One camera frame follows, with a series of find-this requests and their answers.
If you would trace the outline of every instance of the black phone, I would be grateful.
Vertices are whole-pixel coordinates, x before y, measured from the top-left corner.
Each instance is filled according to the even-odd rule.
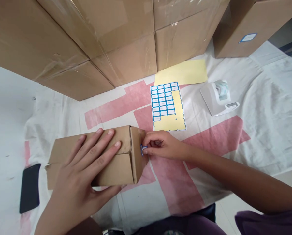
[[[39,205],[38,173],[41,164],[30,166],[23,171],[20,214],[32,210]]]

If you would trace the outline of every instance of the person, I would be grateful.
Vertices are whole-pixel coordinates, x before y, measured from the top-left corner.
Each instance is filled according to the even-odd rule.
[[[85,144],[86,136],[82,135],[73,147],[58,173],[35,235],[101,234],[99,226],[90,216],[121,190],[121,186],[112,186],[97,192],[90,186],[121,146],[118,141],[101,154],[112,139],[114,130],[109,130],[98,141],[102,132],[100,128]],[[235,221],[241,234],[292,234],[292,187],[253,168],[187,145],[165,131],[148,132],[143,146],[148,146],[143,150],[144,154],[195,164],[262,212],[263,215],[251,211],[237,213]],[[141,228],[136,234],[225,233],[206,217],[192,214],[157,221]]]

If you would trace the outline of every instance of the label on box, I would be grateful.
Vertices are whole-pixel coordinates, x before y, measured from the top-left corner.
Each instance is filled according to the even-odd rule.
[[[241,39],[241,41],[239,43],[251,41],[255,38],[256,35],[257,35],[257,33],[247,34]]]

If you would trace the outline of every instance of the purple sleeve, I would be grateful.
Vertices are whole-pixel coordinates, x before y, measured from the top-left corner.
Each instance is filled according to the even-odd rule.
[[[260,215],[253,211],[240,211],[235,216],[235,222],[242,235],[292,235],[292,211],[275,215]]]

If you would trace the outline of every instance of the sticker label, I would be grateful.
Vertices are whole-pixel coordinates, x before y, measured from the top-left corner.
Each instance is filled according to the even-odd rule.
[[[256,35],[257,35],[257,33],[247,34],[241,39],[241,41],[239,43],[251,41],[255,38]]]
[[[150,87],[154,131],[186,130],[183,103],[177,82]]]

